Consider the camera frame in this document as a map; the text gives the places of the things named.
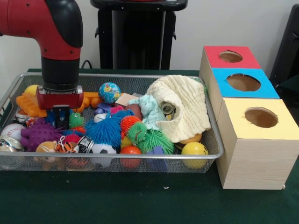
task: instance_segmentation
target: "white ball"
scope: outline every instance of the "white ball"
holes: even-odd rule
[[[92,147],[93,153],[98,154],[116,154],[116,150],[110,145],[94,144]],[[94,165],[101,165],[101,168],[107,168],[111,165],[112,158],[91,158]]]
[[[1,132],[1,136],[9,136],[13,139],[21,141],[21,130],[25,129],[24,126],[20,124],[11,124],[6,126],[3,131]]]
[[[107,115],[106,115],[105,113],[99,113],[99,114],[97,114],[97,115],[94,116],[93,121],[94,121],[95,123],[99,123],[99,122],[101,122],[102,120],[105,120],[106,117],[107,117]]]

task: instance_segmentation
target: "orange spiky ball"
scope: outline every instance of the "orange spiky ball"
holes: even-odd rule
[[[125,135],[127,135],[130,127],[136,124],[137,122],[142,122],[142,121],[135,116],[124,117],[121,120],[121,130],[125,133]]]

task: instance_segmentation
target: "cream knit blanket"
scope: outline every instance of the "cream knit blanket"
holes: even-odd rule
[[[170,75],[156,80],[148,89],[161,105],[176,107],[171,121],[157,121],[158,127],[171,142],[179,142],[211,128],[206,110],[204,86],[185,76]]]

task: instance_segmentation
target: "stacked boxes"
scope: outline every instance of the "stacked boxes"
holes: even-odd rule
[[[299,154],[299,128],[248,47],[205,46],[205,81],[225,148],[224,189],[282,189]]]

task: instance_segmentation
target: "purple spiky toy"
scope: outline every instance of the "purple spiky toy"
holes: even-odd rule
[[[35,152],[39,144],[45,141],[59,141],[62,130],[46,124],[44,119],[38,119],[29,128],[21,130],[21,144],[28,152]]]

